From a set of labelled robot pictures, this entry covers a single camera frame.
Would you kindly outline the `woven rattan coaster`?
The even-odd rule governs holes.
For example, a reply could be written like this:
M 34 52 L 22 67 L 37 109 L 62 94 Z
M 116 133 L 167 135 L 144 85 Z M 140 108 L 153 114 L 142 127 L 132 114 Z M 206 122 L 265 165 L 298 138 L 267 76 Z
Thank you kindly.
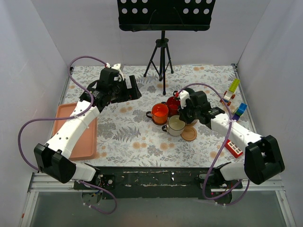
M 189 123 L 188 126 L 193 126 L 193 125 L 195 125 L 197 122 L 198 122 L 198 120 L 195 119 L 195 120 L 193 120 L 191 123 Z

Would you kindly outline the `red cup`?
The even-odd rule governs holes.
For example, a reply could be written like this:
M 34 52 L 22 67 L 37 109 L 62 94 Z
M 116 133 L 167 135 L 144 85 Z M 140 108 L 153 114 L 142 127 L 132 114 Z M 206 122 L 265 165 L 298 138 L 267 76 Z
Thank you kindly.
M 162 102 L 162 104 L 165 104 L 169 109 L 169 117 L 172 117 L 174 115 L 179 115 L 178 113 L 178 107 L 180 106 L 180 101 L 177 100 L 174 96 L 171 96 L 167 99 L 166 102 Z

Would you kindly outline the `light wooden coaster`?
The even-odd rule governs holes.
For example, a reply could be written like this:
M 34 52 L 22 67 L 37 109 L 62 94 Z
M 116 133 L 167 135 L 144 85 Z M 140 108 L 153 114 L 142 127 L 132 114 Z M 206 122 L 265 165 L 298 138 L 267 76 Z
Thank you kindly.
M 193 141 L 197 137 L 197 131 L 192 126 L 186 126 L 181 133 L 181 137 L 186 141 Z

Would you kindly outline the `cream white cup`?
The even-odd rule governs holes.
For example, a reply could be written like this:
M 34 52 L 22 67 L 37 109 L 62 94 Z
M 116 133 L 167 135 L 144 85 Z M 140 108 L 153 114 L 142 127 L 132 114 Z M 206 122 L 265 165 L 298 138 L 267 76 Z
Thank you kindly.
M 162 126 L 162 131 L 169 133 L 171 136 L 179 136 L 182 134 L 186 123 L 179 119 L 179 115 L 170 117 L 166 125 Z

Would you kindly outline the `orange cup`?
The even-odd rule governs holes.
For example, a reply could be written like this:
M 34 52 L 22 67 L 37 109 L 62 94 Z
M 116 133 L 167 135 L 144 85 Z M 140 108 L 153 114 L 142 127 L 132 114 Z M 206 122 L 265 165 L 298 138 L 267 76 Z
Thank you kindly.
M 146 116 L 151 118 L 156 125 L 164 125 L 168 120 L 169 109 L 163 103 L 155 104 L 151 111 L 146 112 Z

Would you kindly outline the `dark green cup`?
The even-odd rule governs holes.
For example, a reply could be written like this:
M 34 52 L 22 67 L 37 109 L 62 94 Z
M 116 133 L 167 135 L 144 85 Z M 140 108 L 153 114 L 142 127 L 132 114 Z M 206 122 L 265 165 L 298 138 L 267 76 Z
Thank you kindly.
M 195 91 L 194 91 L 192 88 L 190 88 L 190 87 L 185 88 L 184 91 L 187 91 L 189 94 L 192 94 L 192 93 L 195 92 Z M 175 96 L 177 93 L 178 93 L 178 91 L 175 90 L 175 91 L 173 92 L 173 96 Z

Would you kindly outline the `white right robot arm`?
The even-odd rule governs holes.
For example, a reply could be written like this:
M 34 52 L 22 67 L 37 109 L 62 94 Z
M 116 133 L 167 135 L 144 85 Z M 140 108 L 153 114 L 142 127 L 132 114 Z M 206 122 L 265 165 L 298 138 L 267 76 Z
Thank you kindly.
M 212 108 L 203 91 L 181 91 L 180 119 L 186 123 L 194 120 L 221 135 L 228 135 L 244 154 L 243 163 L 227 163 L 215 168 L 213 179 L 220 188 L 227 187 L 232 180 L 251 180 L 262 184 L 285 170 L 284 161 L 277 140 L 268 135 L 263 137 L 230 120 L 219 107 Z

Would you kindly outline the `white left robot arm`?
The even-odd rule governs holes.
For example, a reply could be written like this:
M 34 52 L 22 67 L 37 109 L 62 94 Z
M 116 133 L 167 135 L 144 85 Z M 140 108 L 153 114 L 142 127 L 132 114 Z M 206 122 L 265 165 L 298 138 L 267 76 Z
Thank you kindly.
M 45 144 L 37 144 L 34 155 L 40 172 L 61 183 L 84 181 L 90 189 L 101 183 L 101 171 L 88 164 L 75 163 L 69 158 L 79 138 L 103 109 L 111 103 L 139 99 L 142 94 L 134 75 L 127 87 L 123 74 L 115 68 L 104 68 L 98 80 L 89 84 L 65 123 Z

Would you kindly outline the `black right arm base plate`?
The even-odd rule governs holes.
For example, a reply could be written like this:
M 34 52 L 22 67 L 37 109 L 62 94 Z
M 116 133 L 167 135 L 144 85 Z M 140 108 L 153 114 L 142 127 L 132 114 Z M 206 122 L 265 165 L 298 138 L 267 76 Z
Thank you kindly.
M 200 188 L 203 188 L 204 181 L 206 178 L 206 174 L 200 174 L 198 176 L 198 182 L 200 184 Z M 220 177 L 215 176 L 215 174 L 210 174 L 208 180 L 206 182 L 206 189 L 230 189 L 232 188 L 238 180 L 226 181 L 222 180 Z

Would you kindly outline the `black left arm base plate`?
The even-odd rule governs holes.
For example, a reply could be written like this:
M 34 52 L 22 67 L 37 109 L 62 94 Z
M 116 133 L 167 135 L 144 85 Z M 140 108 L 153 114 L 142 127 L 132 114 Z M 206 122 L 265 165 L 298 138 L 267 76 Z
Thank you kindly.
M 104 188 L 106 190 L 112 190 L 116 187 L 116 176 L 115 175 L 105 175 L 103 174 L 100 178 L 98 187 Z M 85 185 L 82 183 L 74 182 L 73 189 L 75 190 L 93 190 L 95 187 Z

